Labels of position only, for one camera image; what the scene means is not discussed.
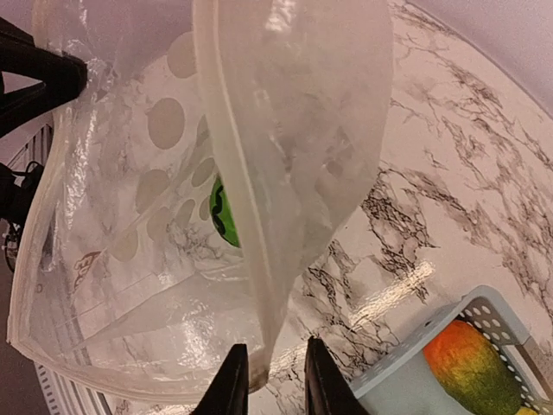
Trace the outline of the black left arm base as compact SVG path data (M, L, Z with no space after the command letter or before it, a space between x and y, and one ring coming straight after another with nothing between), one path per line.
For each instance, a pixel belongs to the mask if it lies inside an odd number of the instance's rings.
M1 250L12 273L16 270L23 229L43 171L44 166L37 161L29 162L24 171L1 164L1 220L7 223L1 236Z

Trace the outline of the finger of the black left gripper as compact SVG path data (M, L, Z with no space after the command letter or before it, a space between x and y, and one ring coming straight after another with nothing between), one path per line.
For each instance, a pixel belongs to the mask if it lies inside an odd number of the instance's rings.
M67 53L54 54L35 45L33 37L1 20L1 73L35 80L31 86L6 92L1 85L1 135L77 99L86 87L87 65Z

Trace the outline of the clear zip top bag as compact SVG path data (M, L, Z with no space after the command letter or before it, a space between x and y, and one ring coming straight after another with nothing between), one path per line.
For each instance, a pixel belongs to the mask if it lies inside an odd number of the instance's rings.
M83 60L16 261L8 342L125 399L197 403L244 343L263 387L296 278L373 185L385 1L38 1ZM240 248L209 211L224 184Z

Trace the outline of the green orange toy mango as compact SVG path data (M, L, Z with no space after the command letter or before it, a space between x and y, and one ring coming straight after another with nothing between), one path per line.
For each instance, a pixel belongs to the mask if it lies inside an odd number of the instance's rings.
M477 329L452 321L423 348L446 394L472 414L515 414L522 406L514 374Z

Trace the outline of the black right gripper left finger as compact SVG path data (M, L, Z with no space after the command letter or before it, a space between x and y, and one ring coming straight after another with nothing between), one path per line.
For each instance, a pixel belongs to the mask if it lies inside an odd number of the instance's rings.
M248 413L249 361L245 344L234 344L200 403L196 415Z

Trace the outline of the yellow toy banana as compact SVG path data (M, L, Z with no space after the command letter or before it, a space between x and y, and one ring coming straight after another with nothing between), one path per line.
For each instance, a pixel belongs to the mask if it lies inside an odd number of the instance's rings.
M529 407L522 406L515 415L539 415L536 411Z

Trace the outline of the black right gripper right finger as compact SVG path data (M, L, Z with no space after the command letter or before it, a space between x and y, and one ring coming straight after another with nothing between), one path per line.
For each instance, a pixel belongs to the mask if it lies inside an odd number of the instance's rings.
M305 360L305 406L307 414L367 414L354 397L321 338L310 337Z

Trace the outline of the green toy watermelon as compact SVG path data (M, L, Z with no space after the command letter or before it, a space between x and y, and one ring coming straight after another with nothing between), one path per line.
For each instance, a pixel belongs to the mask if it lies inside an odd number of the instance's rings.
M224 184L219 176L216 177L212 187L209 198L209 211L219 235L231 246L240 248L231 207L226 197Z

